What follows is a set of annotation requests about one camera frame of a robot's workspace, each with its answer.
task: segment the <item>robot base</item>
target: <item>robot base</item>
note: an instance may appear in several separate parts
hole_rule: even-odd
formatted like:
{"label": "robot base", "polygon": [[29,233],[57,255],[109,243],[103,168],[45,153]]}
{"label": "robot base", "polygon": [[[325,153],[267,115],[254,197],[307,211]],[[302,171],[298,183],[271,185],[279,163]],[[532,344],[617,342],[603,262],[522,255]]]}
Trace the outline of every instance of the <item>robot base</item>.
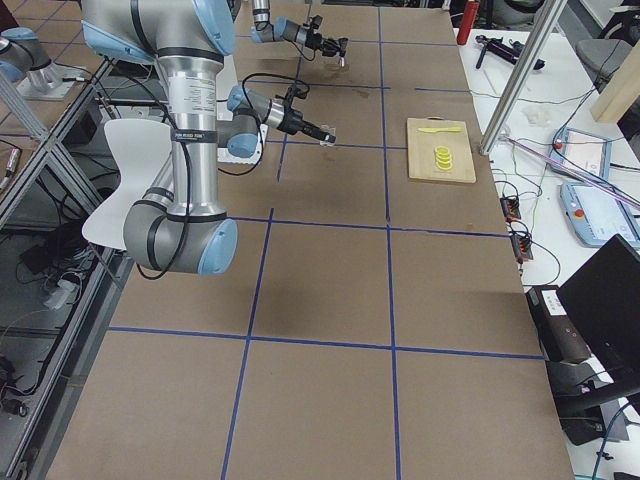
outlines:
{"label": "robot base", "polygon": [[[60,65],[57,65],[57,68],[63,78],[75,78],[83,73],[77,68],[61,67]],[[40,90],[33,88],[29,79],[25,78],[20,82],[17,90],[18,93],[27,100],[49,100],[59,102],[67,98],[67,95],[77,83],[78,82],[62,82],[59,87],[56,87],[53,90],[41,92]]]}

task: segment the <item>metal pole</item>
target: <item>metal pole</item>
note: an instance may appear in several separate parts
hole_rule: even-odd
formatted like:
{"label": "metal pole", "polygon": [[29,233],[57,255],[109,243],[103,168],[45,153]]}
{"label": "metal pole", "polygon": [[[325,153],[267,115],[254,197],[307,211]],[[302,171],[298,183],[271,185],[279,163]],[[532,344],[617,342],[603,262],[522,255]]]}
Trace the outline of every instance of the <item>metal pole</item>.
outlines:
{"label": "metal pole", "polygon": [[480,151],[483,155],[488,155],[498,140],[498,135],[502,130],[504,122],[511,114],[511,110],[513,110],[518,100],[518,96],[527,81],[527,77],[540,56],[544,42],[553,30],[566,3],[567,0],[547,0],[544,2],[540,17],[533,26],[532,32],[529,34],[524,51],[514,67],[511,77],[509,77],[504,93],[502,97],[500,97],[495,112],[493,112],[484,137],[482,137]]}
{"label": "metal pole", "polygon": [[493,0],[487,0],[484,9],[485,9],[484,28],[491,30],[493,28]]}

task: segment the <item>blue tape grid line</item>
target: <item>blue tape grid line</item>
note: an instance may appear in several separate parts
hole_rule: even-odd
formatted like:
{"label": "blue tape grid line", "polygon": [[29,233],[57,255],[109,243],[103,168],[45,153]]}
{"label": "blue tape grid line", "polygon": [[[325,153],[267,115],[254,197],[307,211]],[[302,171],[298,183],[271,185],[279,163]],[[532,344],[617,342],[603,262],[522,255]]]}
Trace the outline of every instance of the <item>blue tape grid line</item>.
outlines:
{"label": "blue tape grid line", "polygon": [[395,458],[396,458],[396,480],[402,480],[402,458],[400,454],[400,408],[398,400],[398,355],[396,353],[396,321],[393,302],[393,256],[391,253],[391,208],[389,205],[389,162],[387,157],[387,128],[384,104],[384,61],[382,44],[382,13],[380,8],[378,13],[378,50],[380,61],[380,106],[382,117],[382,147],[384,159],[384,199],[387,224],[385,227],[387,234],[387,279],[389,282],[389,327],[391,332],[391,383],[393,388],[393,431],[395,437]]}
{"label": "blue tape grid line", "polygon": [[249,346],[251,345],[251,334],[253,332],[253,324],[256,318],[256,310],[258,307],[258,299],[260,297],[260,286],[262,285],[262,275],[264,273],[264,265],[267,258],[267,250],[269,248],[269,237],[271,235],[271,220],[273,219],[273,208],[269,213],[269,223],[267,224],[267,232],[264,237],[264,245],[262,247],[262,258],[260,259],[260,269],[258,270],[258,279],[256,281],[256,291],[253,296],[253,305],[251,306],[251,318],[249,319],[249,328],[247,329],[246,340],[244,344],[244,353],[242,354],[242,364],[240,367],[240,377],[238,378],[238,386],[236,388],[236,397],[233,403],[233,413],[231,415],[231,424],[229,425],[229,434],[227,437],[227,448],[224,453],[224,462],[222,464],[221,480],[227,477],[229,468],[229,458],[231,456],[231,446],[233,444],[233,434],[236,428],[236,419],[238,418],[238,408],[240,406],[240,397],[242,395],[242,385],[244,383],[244,375],[247,368],[247,360],[249,358]]}
{"label": "blue tape grid line", "polygon": [[[292,345],[312,345],[318,347],[339,347],[339,348],[357,348],[367,350],[381,350],[390,352],[391,345],[379,345],[375,343],[354,343],[354,342],[338,342],[331,340],[309,340],[305,338],[283,338],[283,337],[267,337],[267,336],[247,336],[233,333],[216,333],[216,332],[200,332],[189,330],[170,330],[155,329],[141,327],[125,327],[112,326],[109,327],[111,332],[127,332],[127,333],[146,333],[151,335],[175,335],[180,337],[199,337],[199,338],[221,338],[226,340],[238,340],[264,343],[287,343]],[[487,357],[487,358],[510,358],[516,360],[544,360],[542,355],[529,355],[524,353],[501,353],[501,352],[478,352],[474,350],[452,350],[448,348],[430,348],[430,347],[409,347],[396,345],[397,352],[408,353],[427,353],[434,355],[455,355],[461,357]]]}

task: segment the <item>white table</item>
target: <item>white table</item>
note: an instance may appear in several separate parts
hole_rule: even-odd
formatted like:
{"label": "white table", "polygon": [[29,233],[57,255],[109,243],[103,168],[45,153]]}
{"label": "white table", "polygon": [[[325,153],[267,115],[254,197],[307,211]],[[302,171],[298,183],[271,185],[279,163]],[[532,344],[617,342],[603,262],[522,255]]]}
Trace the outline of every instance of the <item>white table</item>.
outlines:
{"label": "white table", "polygon": [[[524,43],[528,33],[473,30],[467,45],[459,49],[470,89],[474,93],[476,115],[484,132],[498,99],[480,94],[498,96],[513,67],[497,56],[487,53],[482,68],[477,70],[475,65],[480,55],[481,45],[475,42],[476,35],[486,35],[490,38],[504,37],[505,43],[508,40],[518,40]],[[569,42],[560,34],[550,36],[541,58],[546,61],[545,67],[530,75],[520,98],[561,102],[582,95],[592,88],[591,80],[582,68]],[[597,98],[598,93],[592,93],[569,125],[612,139],[622,137],[617,125],[596,123],[591,117],[590,107]],[[573,113],[579,101],[576,99],[557,105],[517,102],[507,121],[510,136],[550,143],[555,132]],[[540,146],[526,141],[523,143],[527,143],[545,154],[550,149],[549,146]],[[535,207],[535,195],[529,193],[522,195],[520,210],[523,222],[529,228],[533,226],[534,241],[548,248],[558,257],[562,268],[554,283],[562,284],[596,252],[596,249],[584,247],[578,240],[564,213],[559,197],[559,188],[563,182],[568,180],[567,177],[558,175],[550,169],[547,169],[546,174],[543,175],[544,161],[519,149],[515,149],[512,155],[511,146],[505,144],[497,145],[491,152],[490,158],[495,169],[495,179],[512,183],[521,194],[522,192],[535,191],[536,188],[524,178],[516,175],[516,172],[541,186],[542,196],[537,200],[537,208]],[[611,158],[617,164],[640,166],[625,140],[613,142]],[[632,196],[640,197],[640,174],[612,168],[609,180]],[[504,186],[507,195],[514,193],[509,185],[498,183],[496,186],[499,192]],[[533,254],[534,260],[526,262],[523,267],[523,284],[542,284],[551,281],[558,271],[555,260],[535,245]],[[594,361],[593,368],[595,371],[602,370],[597,361]],[[610,380],[606,375],[602,376],[602,379]],[[625,412],[629,418],[638,421],[638,415],[629,410],[627,409]],[[613,455],[614,460],[602,460],[598,477],[613,478],[614,471],[640,475],[640,428],[630,426],[628,431],[631,439],[629,442],[607,444],[605,451]],[[580,447],[572,445],[567,440],[567,449],[576,474],[591,476],[596,460],[595,452],[599,447],[600,440],[594,440]]]}

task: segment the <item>wire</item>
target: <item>wire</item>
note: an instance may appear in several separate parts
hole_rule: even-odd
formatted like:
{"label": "wire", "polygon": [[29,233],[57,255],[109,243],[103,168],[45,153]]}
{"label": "wire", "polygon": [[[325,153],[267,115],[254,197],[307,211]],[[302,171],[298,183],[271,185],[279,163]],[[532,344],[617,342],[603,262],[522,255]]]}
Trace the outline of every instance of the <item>wire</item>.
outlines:
{"label": "wire", "polygon": [[3,140],[2,138],[0,138],[0,142],[5,143],[5,144],[9,145],[10,147],[17,148],[18,150],[22,150],[15,143],[8,142],[7,140]]}
{"label": "wire", "polygon": [[92,157],[91,155],[87,155],[86,153],[82,153],[82,152],[69,152],[71,155],[80,155],[83,158],[86,158],[87,160],[89,160],[90,162],[95,163],[96,165],[98,165],[99,167],[104,168],[105,170],[107,170],[108,172],[118,172],[118,169],[116,168],[111,168],[108,167],[107,165],[105,165],[102,162],[99,162],[98,160],[96,160],[94,157]]}
{"label": "wire", "polygon": [[536,182],[534,182],[533,180],[525,177],[524,175],[521,175],[518,172],[518,165],[516,162],[516,153],[515,153],[515,149],[516,146],[515,145],[511,145],[511,161],[513,162],[513,173],[515,175],[517,175],[518,177],[520,177],[521,179],[529,182],[531,185],[533,185],[534,187],[536,187],[536,191],[532,192],[536,197],[540,197],[542,196],[542,187],[540,185],[538,185]]}
{"label": "wire", "polygon": [[20,276],[18,274],[18,270],[19,270],[20,265],[23,265],[22,261],[19,261],[18,263],[16,263],[16,268],[15,268],[15,272],[14,272],[14,276],[16,278],[16,282],[18,282],[20,285],[29,285],[31,283],[40,282],[40,281],[46,280],[48,278],[48,275],[45,275],[43,277],[34,278],[32,280],[21,280]]}
{"label": "wire", "polygon": [[627,170],[629,172],[640,172],[640,168],[627,167],[626,165],[620,165],[618,163],[610,163],[609,166],[611,168],[619,168],[620,170]]}
{"label": "wire", "polygon": [[[51,193],[51,190],[49,190],[49,188],[46,186],[46,184],[42,181],[42,179],[41,179],[41,178],[37,178],[37,179],[36,179],[36,181],[35,181],[35,183],[36,183],[36,184],[37,184],[37,185],[42,189],[42,191],[43,191],[43,192],[44,192],[44,193],[45,193],[45,194],[46,194],[46,195],[47,195],[47,196],[48,196],[48,197],[53,201],[53,203],[54,203],[54,205],[55,205],[56,209],[58,210],[58,214],[59,214],[59,215],[61,215],[62,217],[66,217],[66,219],[67,219],[67,220],[76,220],[76,219],[79,219],[79,218],[84,218],[84,217],[86,217],[86,215],[82,215],[81,213],[78,213],[77,211],[75,211],[74,209],[72,209],[70,206],[68,206],[68,205],[65,203],[65,201],[64,201],[64,200],[65,200],[66,198],[72,198],[72,199],[73,199],[73,197],[71,197],[71,196],[69,196],[69,195],[65,195],[65,196],[63,197],[63,200],[59,200],[59,199],[58,199],[58,198],[57,198],[53,193]],[[69,210],[69,212],[71,212],[71,214],[72,214],[74,217],[76,217],[76,218],[75,218],[75,219],[73,219],[73,218],[69,218],[68,216],[66,216],[66,215],[64,214],[64,209],[65,209],[65,208],[66,208],[67,210]]]}
{"label": "wire", "polygon": [[[539,248],[541,248],[542,250],[544,250],[545,252],[547,252],[549,255],[551,255],[551,257],[553,257],[553,259],[556,262],[556,265],[558,266],[558,272],[556,273],[555,277],[553,277],[552,280],[545,282],[545,283],[538,283],[536,285],[551,285],[553,284],[556,280],[558,280],[558,278],[560,277],[560,274],[562,273],[562,265],[560,264],[560,260],[558,259],[558,257],[551,251],[549,250],[547,247],[540,245],[538,242],[535,242],[533,240],[530,239],[530,242],[532,245],[535,245]],[[532,284],[523,284],[523,287],[533,287],[534,285]]]}
{"label": "wire", "polygon": [[582,168],[580,165],[575,164],[574,162],[572,162],[571,160],[569,160],[563,153],[561,153],[556,146],[553,146],[553,150],[554,152],[556,152],[558,155],[560,155],[560,157],[562,157],[567,163],[569,163],[570,165],[573,165],[574,167],[576,167],[578,170],[580,170],[583,173],[586,173],[587,175],[591,176],[591,177],[595,177],[596,181],[598,183],[604,184],[607,187],[610,187],[613,192],[611,192],[611,194],[617,194],[617,195],[613,195],[614,198],[616,198],[616,200],[621,201],[621,200],[628,200],[631,203],[636,203],[636,204],[640,204],[640,200],[638,200],[635,197],[632,197],[631,195],[629,195],[627,192],[625,192],[624,190],[622,190],[619,187],[616,187],[614,184],[610,183],[608,180],[605,180],[604,178],[598,176],[598,175],[594,175],[593,173],[590,173],[589,171],[585,170],[584,168]]}
{"label": "wire", "polygon": [[11,327],[14,327],[16,324],[22,322],[23,320],[27,319],[31,315],[35,315],[36,313],[49,312],[49,311],[50,311],[49,309],[43,308],[41,310],[34,310],[32,312],[27,312],[24,315],[19,316],[17,319],[15,319],[13,322],[11,322],[9,325],[6,326],[4,331],[2,332],[2,335],[0,335],[0,347],[2,347],[2,342],[4,341],[4,337],[6,337],[7,333],[11,329]]}
{"label": "wire", "polygon": [[569,124],[569,122],[571,120],[573,120],[573,117],[576,116],[576,114],[578,113],[578,110],[580,110],[580,107],[582,107],[582,105],[584,105],[584,103],[587,101],[587,99],[591,96],[591,94],[593,92],[595,92],[597,90],[596,82],[598,82],[598,80],[600,79],[600,74],[602,73],[602,69],[604,68],[604,66],[607,64],[607,62],[609,61],[609,59],[613,56],[614,52],[616,51],[616,49],[618,48],[618,46],[620,45],[620,43],[622,42],[618,42],[616,43],[616,46],[611,50],[611,53],[609,54],[609,56],[607,58],[605,58],[604,62],[602,62],[602,65],[600,65],[600,69],[598,70],[598,73],[596,74],[596,78],[593,81],[594,87],[589,90],[587,93],[584,94],[582,100],[580,101],[580,103],[578,103],[578,106],[576,107],[576,109],[573,111],[573,113],[569,116],[569,118],[562,124],[562,126],[558,129],[558,131],[556,132],[556,134],[553,136],[553,143],[555,144],[559,133]]}
{"label": "wire", "polygon": [[[112,59],[105,57],[105,60],[114,68],[114,70],[116,70],[118,73],[120,73],[120,75],[122,75],[124,77],[127,77],[129,80],[133,81],[139,87],[141,87],[147,93],[147,95],[149,95],[149,98],[156,105],[158,105],[160,107],[160,109],[164,112],[164,114],[167,117],[167,120],[169,120],[169,123],[174,128],[174,130],[179,130],[178,125],[177,125],[175,119],[169,113],[169,109],[167,108],[167,106],[165,104],[163,104],[162,102],[160,102],[158,97],[156,97],[151,90],[149,90],[145,85],[143,85],[137,79],[135,79],[135,78],[131,77],[130,75],[127,75],[126,73],[124,73],[113,62]],[[159,280],[160,278],[164,277],[166,275],[166,273],[169,271],[169,269],[171,268],[171,266],[174,264],[176,259],[178,258],[178,255],[180,255],[180,253],[182,253],[182,250],[184,249],[184,245],[185,245],[186,239],[187,239],[187,232],[189,230],[189,220],[190,220],[190,215],[191,215],[191,156],[189,155],[189,150],[187,149],[187,145],[184,142],[178,142],[178,143],[182,147],[182,153],[184,154],[184,163],[185,163],[186,173],[187,173],[187,175],[186,175],[186,177],[187,177],[186,178],[186,180],[187,180],[187,206],[185,208],[184,222],[182,223],[182,232],[180,232],[180,238],[178,240],[178,245],[176,246],[176,249],[173,252],[173,255],[169,259],[169,262],[167,263],[167,265],[162,269],[162,271],[159,274],[157,274],[157,275],[149,275],[149,274],[145,273],[142,270],[142,267],[140,266],[139,263],[136,263],[136,268],[138,269],[138,273],[140,273],[142,278],[144,278],[146,280]]]}
{"label": "wire", "polygon": [[298,53],[300,54],[300,56],[302,58],[304,58],[307,62],[313,62],[316,59],[316,51],[313,51],[313,56],[311,58],[307,57],[304,52],[302,51],[302,49],[300,47],[298,47],[298,45],[296,45],[296,42],[293,42],[291,40],[289,40],[288,38],[285,39],[287,42],[289,42],[291,45],[293,45],[293,47],[298,50]]}
{"label": "wire", "polygon": [[101,173],[99,175],[95,175],[93,177],[89,177],[89,180],[93,182],[94,180],[98,180],[98,179],[103,178],[103,177],[109,177],[111,175],[120,175],[120,172],[116,170],[114,172]]}
{"label": "wire", "polygon": [[607,444],[607,441],[609,440],[609,435],[611,434],[611,430],[613,429],[613,424],[616,422],[616,420],[622,414],[622,412],[627,407],[630,407],[630,406],[631,406],[631,402],[627,402],[626,404],[624,404],[622,407],[620,407],[618,409],[618,411],[615,413],[615,415],[609,421],[609,425],[607,425],[607,430],[606,430],[606,432],[604,434],[604,437],[602,438],[602,445],[600,445],[600,450],[598,451],[598,457],[596,458],[596,464],[593,467],[593,474],[591,475],[591,480],[596,480],[597,477],[598,477],[598,467],[600,466],[600,460],[602,459],[602,456],[604,454],[604,447]]}
{"label": "wire", "polygon": [[113,101],[111,100],[111,96],[109,95],[109,92],[107,92],[107,89],[104,87],[104,85],[102,84],[100,79],[96,76],[96,74],[92,73],[90,70],[87,70],[86,68],[83,68],[83,67],[76,67],[74,65],[67,65],[66,63],[59,63],[59,62],[56,62],[56,64],[60,65],[61,67],[73,68],[75,70],[80,70],[80,71],[85,72],[88,75],[90,75],[89,81],[90,81],[90,84],[93,86],[93,90],[96,92],[96,95],[98,97],[100,97],[100,98],[103,97],[102,93],[100,91],[98,91],[98,89],[96,88],[96,84],[97,84],[102,89],[102,91],[104,92],[104,95],[107,97],[107,100],[109,101],[109,105],[112,105],[113,108],[115,109],[115,111],[118,112],[118,116],[120,118],[122,118],[122,114],[120,114],[120,110],[118,110],[118,107],[113,105]]}
{"label": "wire", "polygon": [[540,197],[542,196],[542,183],[544,182],[544,177],[547,175],[547,170],[549,168],[549,164],[545,163],[544,170],[542,171],[542,177],[540,177],[540,195],[536,197],[536,201],[533,205],[533,211],[531,212],[531,232],[536,226],[536,212],[538,210],[538,204],[540,203]]}
{"label": "wire", "polygon": [[504,196],[504,188],[509,185],[511,188],[513,188],[516,192],[515,196],[519,197],[520,194],[518,193],[518,187],[516,187],[513,183],[508,182],[507,180],[495,180],[493,183],[502,183],[503,187],[502,187],[502,195]]}
{"label": "wire", "polygon": [[[142,83],[147,83],[149,80],[151,80],[151,75],[153,74],[153,67],[150,66],[149,69],[145,71],[147,72],[147,76],[142,79]],[[109,87],[109,94],[112,95],[113,92],[117,92],[118,90],[124,90],[125,88],[130,88],[133,85],[135,85],[134,82],[131,82],[131,80],[129,80],[128,78],[125,78],[125,80],[120,85],[116,87]]]}
{"label": "wire", "polygon": [[[478,96],[478,97],[502,98],[501,95],[492,95],[490,93],[474,92],[473,90],[469,90],[469,92],[472,95],[475,95],[475,96]],[[586,94],[591,94],[591,90],[589,90],[586,93],[583,93],[582,95],[578,95],[577,97],[571,97],[571,98],[567,98],[566,100],[559,100],[557,102],[551,101],[551,100],[532,100],[532,99],[529,99],[529,98],[518,98],[517,101],[518,102],[527,102],[527,103],[536,103],[536,104],[540,104],[540,105],[562,105],[563,103],[568,103],[568,102],[572,102],[574,100],[579,100],[582,97],[584,97]]]}
{"label": "wire", "polygon": [[[257,72],[257,73],[252,73],[250,75],[247,75],[246,77],[244,77],[242,79],[242,93],[244,95],[244,98],[247,100],[247,103],[249,105],[249,108],[251,110],[253,110],[255,112],[255,109],[253,108],[253,104],[251,103],[251,99],[249,98],[249,95],[247,94],[247,82],[252,79],[252,78],[256,78],[256,77],[267,77],[267,78],[279,78],[281,80],[290,80],[293,81],[294,86],[297,86],[298,84],[303,85],[304,87],[306,87],[306,90],[303,92],[303,95],[306,96],[309,94],[309,92],[311,91],[311,86],[300,80],[298,77],[288,77],[286,75],[279,75],[279,74],[275,74],[275,73],[264,73],[264,72]],[[218,168],[218,171],[221,173],[224,173],[225,175],[230,175],[232,177],[242,177],[244,175],[248,175],[251,172],[253,172],[258,165],[262,162],[262,159],[264,157],[264,147],[265,147],[265,141],[264,138],[262,136],[262,130],[260,129],[260,124],[261,122],[263,122],[266,119],[260,119],[257,115],[254,117],[255,121],[256,121],[256,126],[258,129],[258,136],[260,139],[260,144],[262,145],[261,151],[260,151],[260,157],[258,158],[258,161],[256,163],[254,163],[249,169],[243,171],[243,172],[230,172],[228,170],[224,170],[222,168]]]}

